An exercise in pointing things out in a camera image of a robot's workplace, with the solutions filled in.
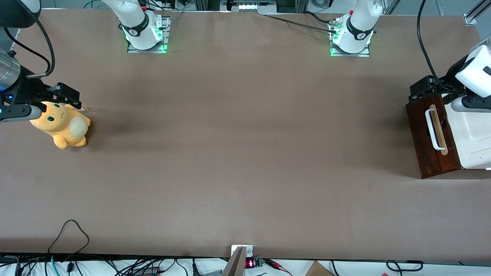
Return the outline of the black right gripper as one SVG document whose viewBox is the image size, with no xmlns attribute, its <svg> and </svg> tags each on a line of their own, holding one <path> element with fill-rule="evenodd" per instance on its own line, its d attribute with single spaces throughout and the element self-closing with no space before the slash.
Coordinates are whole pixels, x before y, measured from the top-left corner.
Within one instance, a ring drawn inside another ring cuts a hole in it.
<svg viewBox="0 0 491 276">
<path fill-rule="evenodd" d="M 26 68 L 20 69 L 17 80 L 8 88 L 8 104 L 32 104 L 33 102 L 54 102 L 68 104 L 77 110 L 82 108 L 79 99 L 80 93 L 70 86 L 58 83 L 58 98 L 48 91 L 50 86 L 44 84 L 41 79 L 28 79 L 27 75 L 32 73 Z"/>
</svg>

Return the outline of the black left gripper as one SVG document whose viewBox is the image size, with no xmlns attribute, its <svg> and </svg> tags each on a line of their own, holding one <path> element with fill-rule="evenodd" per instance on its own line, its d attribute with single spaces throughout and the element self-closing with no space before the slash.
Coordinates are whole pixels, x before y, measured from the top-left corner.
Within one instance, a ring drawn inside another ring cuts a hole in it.
<svg viewBox="0 0 491 276">
<path fill-rule="evenodd" d="M 409 103 L 415 103 L 419 99 L 427 97 L 427 94 L 432 94 L 433 91 L 442 94 L 444 96 L 443 101 L 445 104 L 464 96 L 466 93 L 465 86 L 456 79 L 456 74 L 461 70 L 465 61 L 457 61 L 449 67 L 447 73 L 443 77 L 437 77 L 434 70 L 433 76 L 423 77 L 421 80 L 410 86 L 410 96 L 408 96 Z M 440 84 L 436 84 L 434 78 L 438 78 Z"/>
</svg>

